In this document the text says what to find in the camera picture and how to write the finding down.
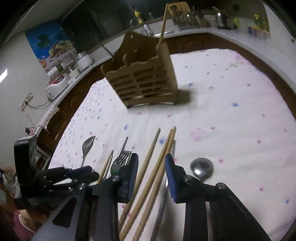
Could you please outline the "person's left hand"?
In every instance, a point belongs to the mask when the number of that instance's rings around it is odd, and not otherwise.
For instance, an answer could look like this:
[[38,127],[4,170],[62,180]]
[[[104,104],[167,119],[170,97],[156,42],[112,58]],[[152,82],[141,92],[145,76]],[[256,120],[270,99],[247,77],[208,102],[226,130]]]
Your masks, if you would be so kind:
[[17,210],[14,213],[13,230],[20,240],[31,240],[49,216],[50,213],[41,213],[32,209]]

